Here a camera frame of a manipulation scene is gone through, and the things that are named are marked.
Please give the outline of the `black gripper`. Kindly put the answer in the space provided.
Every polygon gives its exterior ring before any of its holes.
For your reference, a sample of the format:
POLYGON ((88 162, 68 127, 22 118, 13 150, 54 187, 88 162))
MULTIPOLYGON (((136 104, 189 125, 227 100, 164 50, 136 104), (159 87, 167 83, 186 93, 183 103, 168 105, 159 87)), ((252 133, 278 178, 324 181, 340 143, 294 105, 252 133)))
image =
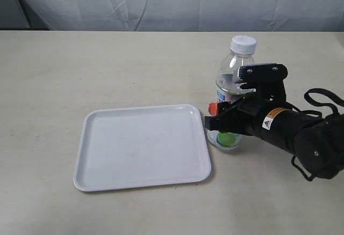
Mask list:
POLYGON ((288 133, 282 130, 267 134, 263 122, 270 110, 285 108, 289 110, 287 101, 264 99, 253 93, 230 103, 228 101, 213 102, 208 106, 209 116, 205 117, 205 128, 221 133, 231 132, 246 136, 255 136, 264 141, 287 141, 288 133))

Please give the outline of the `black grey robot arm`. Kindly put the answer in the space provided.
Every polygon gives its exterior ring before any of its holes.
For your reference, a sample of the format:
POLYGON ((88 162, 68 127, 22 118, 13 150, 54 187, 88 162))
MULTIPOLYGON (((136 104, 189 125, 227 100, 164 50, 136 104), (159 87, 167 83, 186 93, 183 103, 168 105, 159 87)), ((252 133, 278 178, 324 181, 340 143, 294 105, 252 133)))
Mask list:
POLYGON ((216 103, 217 114, 205 117, 209 131, 254 136, 292 155, 292 165, 307 181, 332 179, 343 170, 343 100, 331 91, 314 88, 304 98, 313 106, 327 106, 332 114, 296 111, 284 100, 257 94, 233 104, 216 103))

